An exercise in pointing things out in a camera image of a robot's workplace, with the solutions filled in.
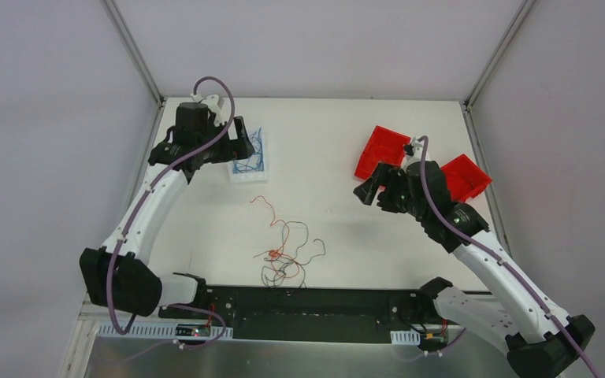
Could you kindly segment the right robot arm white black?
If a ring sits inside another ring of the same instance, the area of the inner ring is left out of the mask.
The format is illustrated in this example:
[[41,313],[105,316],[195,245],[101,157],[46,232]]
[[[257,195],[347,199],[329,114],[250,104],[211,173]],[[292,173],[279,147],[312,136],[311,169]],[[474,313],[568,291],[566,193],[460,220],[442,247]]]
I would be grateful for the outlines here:
[[570,315],[517,267],[487,221],[451,197],[436,162],[418,161],[406,168],[380,163],[353,193],[365,205],[413,216],[502,307],[478,302],[437,277],[418,290],[420,319],[433,323],[442,317],[463,326],[504,354],[520,377],[557,377],[581,357],[594,324],[585,315]]

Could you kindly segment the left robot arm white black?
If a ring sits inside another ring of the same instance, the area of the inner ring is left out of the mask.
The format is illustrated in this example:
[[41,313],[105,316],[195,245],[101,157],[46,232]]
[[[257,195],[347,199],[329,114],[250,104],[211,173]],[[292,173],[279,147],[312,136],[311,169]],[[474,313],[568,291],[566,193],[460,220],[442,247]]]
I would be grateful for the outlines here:
[[[208,310],[199,291],[204,279],[188,273],[158,275],[149,267],[154,242],[170,210],[203,165],[242,160],[254,153],[244,119],[223,120],[207,100],[183,102],[173,126],[156,144],[138,193],[117,228],[97,249],[87,248],[79,264],[91,303],[149,316],[178,304],[190,318]],[[230,126],[236,132],[231,138]]]

